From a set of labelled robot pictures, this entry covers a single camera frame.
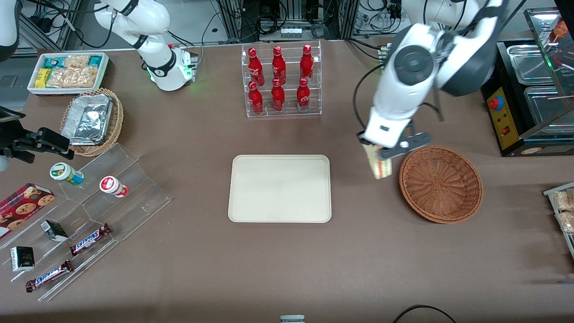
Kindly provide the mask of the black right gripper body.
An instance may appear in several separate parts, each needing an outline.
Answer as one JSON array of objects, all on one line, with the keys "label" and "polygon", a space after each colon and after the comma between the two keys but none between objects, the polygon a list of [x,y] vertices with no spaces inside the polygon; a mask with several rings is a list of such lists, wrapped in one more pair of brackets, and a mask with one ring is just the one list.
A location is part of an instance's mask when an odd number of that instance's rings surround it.
[{"label": "black right gripper body", "polygon": [[0,123],[0,155],[33,163],[35,155],[30,150],[36,151],[39,135],[39,130],[26,130],[18,120]]}]

